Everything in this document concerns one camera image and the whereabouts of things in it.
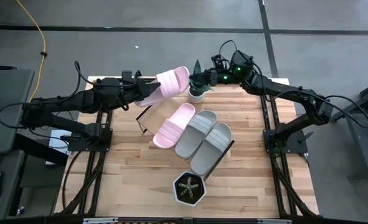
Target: wooden tabletop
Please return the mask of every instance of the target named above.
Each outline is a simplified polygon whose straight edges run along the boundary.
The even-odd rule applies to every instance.
[[[288,83],[287,79],[274,81]],[[263,147],[262,131],[265,127],[260,97],[248,95],[238,85],[218,85],[213,89],[205,94],[203,103],[195,105],[196,110],[216,112],[218,122],[231,128],[235,143],[206,180],[207,195],[202,201],[196,207],[175,201],[172,183],[182,172],[189,170],[189,164],[178,158],[173,150],[154,146],[153,135],[150,132],[143,134],[135,120],[144,108],[130,104],[129,111],[118,109],[113,112],[113,139],[103,169],[97,216],[278,217],[271,164]],[[187,92],[174,99],[186,102]],[[277,99],[276,103],[281,122],[296,118],[292,102]],[[95,118],[96,114],[80,114],[78,121],[93,123]],[[88,155],[83,152],[68,175],[67,203],[83,184]],[[294,189],[304,203],[318,213],[307,163],[296,154],[288,154],[287,157]],[[289,211],[285,190],[283,194],[285,208]],[[55,212],[61,209],[60,192]]]

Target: slide sandal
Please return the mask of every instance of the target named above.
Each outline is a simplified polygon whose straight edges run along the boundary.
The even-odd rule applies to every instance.
[[[160,86],[142,101],[136,101],[137,106],[150,106],[167,98],[183,93],[189,86],[189,71],[186,67],[179,67],[156,75],[153,82]]]
[[[167,118],[153,137],[153,143],[160,149],[169,149],[177,144],[188,122],[195,115],[195,108],[189,103],[181,105]]]
[[[190,158],[214,127],[216,121],[217,115],[213,111],[197,113],[188,123],[177,143],[175,148],[177,156],[181,159]]]
[[[215,125],[192,158],[191,171],[200,176],[205,175],[226,150],[231,136],[231,130],[226,124]]]

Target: gray floor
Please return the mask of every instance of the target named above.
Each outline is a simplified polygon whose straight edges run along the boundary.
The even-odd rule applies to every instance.
[[[264,0],[271,29],[368,30],[368,0]],[[25,0],[41,25],[262,29],[256,0]],[[31,24],[15,1],[0,0],[0,24]],[[38,96],[68,95],[77,74],[117,75],[122,70],[155,74],[177,66],[193,67],[225,40],[236,41],[271,76],[264,34],[201,32],[44,32],[49,56]],[[356,99],[368,86],[368,35],[272,35],[279,77],[292,85]],[[38,71],[42,42],[37,31],[0,30],[0,64]],[[223,54],[230,56],[232,47]],[[346,106],[342,100],[334,100]],[[304,113],[296,105],[298,114]],[[320,214],[368,221],[368,181],[348,182],[364,165],[343,121],[310,127],[311,175]],[[27,202],[45,206],[36,195]]]

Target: yellow cable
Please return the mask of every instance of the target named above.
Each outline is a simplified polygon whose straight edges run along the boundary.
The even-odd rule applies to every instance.
[[[33,19],[32,15],[30,15],[30,13],[26,10],[26,8],[22,5],[22,3],[19,0],[16,0],[17,3],[19,3],[19,5],[21,5],[21,7],[23,8],[23,10],[26,12],[26,14],[30,17],[30,19],[32,19],[33,23],[35,24],[35,26],[37,27],[37,29],[40,31],[41,37],[42,37],[42,42],[44,43],[44,49],[43,49],[43,53],[46,54],[46,43],[45,43],[45,37],[44,34],[42,33],[39,25],[36,23],[36,21]],[[41,80],[41,73],[42,73],[42,66],[44,64],[44,60],[45,60],[45,56],[42,54],[42,59],[41,59],[41,64],[40,64],[40,69],[39,69],[39,78],[37,79],[37,85],[35,86],[34,92],[33,94],[30,96],[29,98],[29,102],[32,101],[34,95],[37,93],[37,90],[39,89],[39,85],[40,85],[40,80]]]

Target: gray slide sandal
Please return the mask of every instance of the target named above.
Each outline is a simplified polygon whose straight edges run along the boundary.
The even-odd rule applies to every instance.
[[[192,172],[200,176],[205,175],[226,150],[231,137],[228,125],[224,123],[215,125],[191,160]]]
[[[201,111],[197,113],[185,127],[185,130],[177,142],[175,152],[181,159],[190,158],[202,141],[214,127],[217,115],[213,111]]]

